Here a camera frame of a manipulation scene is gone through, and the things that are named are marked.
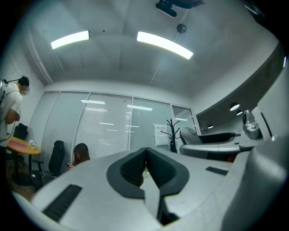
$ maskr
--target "desk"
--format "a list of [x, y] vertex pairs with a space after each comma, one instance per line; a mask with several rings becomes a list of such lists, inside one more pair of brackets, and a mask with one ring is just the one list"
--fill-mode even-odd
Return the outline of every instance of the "desk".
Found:
[[18, 170], [18, 161], [17, 154], [23, 153], [29, 155], [29, 172], [31, 171], [31, 157], [32, 155], [39, 155], [41, 153], [41, 149], [35, 147], [35, 149], [31, 149], [28, 142], [21, 140], [16, 137], [10, 137], [7, 140], [7, 148], [12, 151], [14, 155], [14, 167], [15, 173], [12, 174], [12, 180], [21, 186], [30, 185], [30, 178], [27, 174], [23, 172], [19, 172]]

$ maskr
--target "white sign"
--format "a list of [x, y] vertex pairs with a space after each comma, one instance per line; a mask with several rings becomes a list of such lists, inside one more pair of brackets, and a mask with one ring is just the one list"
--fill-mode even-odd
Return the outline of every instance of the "white sign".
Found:
[[168, 135], [162, 133], [168, 133], [167, 125], [154, 125], [154, 137], [155, 137], [155, 145], [168, 145]]

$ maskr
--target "white t-shirt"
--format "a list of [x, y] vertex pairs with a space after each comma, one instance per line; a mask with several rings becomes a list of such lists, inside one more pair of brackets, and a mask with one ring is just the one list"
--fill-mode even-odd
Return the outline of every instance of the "white t-shirt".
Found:
[[[5, 96], [0, 105], [0, 141], [7, 138], [7, 123], [6, 116], [9, 109], [13, 109], [18, 114], [20, 114], [20, 106], [22, 102], [22, 95], [16, 84], [9, 83], [5, 90]], [[6, 140], [0, 142], [0, 146], [6, 147]]]

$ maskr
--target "ceiling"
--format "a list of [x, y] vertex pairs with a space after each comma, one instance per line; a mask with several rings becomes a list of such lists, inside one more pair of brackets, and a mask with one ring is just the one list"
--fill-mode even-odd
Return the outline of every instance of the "ceiling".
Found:
[[[242, 86], [217, 104], [199, 113], [197, 119], [205, 131], [208, 124], [215, 128], [237, 117], [238, 110], [253, 110], [283, 69], [284, 50], [279, 44], [269, 59]], [[230, 104], [237, 102], [240, 107], [230, 111]]]
[[[192, 9], [174, 7], [175, 18], [157, 10], [156, 2], [38, 3], [27, 15], [24, 28], [30, 51], [41, 64], [40, 80], [45, 85], [68, 79], [132, 82], [193, 97], [234, 70], [241, 59], [255, 53], [258, 44], [271, 36], [238, 0], [204, 0], [204, 4]], [[177, 32], [179, 23], [186, 24], [186, 33]], [[89, 40], [51, 48], [52, 41], [84, 30], [90, 31]], [[138, 31], [174, 41], [194, 55], [187, 60], [137, 42]]]

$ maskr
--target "person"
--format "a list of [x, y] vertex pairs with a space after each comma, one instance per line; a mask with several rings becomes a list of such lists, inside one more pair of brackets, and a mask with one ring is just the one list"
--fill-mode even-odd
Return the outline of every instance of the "person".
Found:
[[22, 95], [25, 95], [28, 87], [29, 79], [25, 76], [18, 79], [16, 84], [8, 83], [5, 87], [4, 98], [0, 105], [0, 154], [4, 162], [7, 147], [7, 126], [20, 120]]
[[74, 161], [73, 164], [68, 164], [67, 168], [73, 169], [76, 165], [90, 160], [89, 158], [89, 148], [86, 146], [84, 143], [79, 143], [78, 145], [75, 146], [74, 150]]

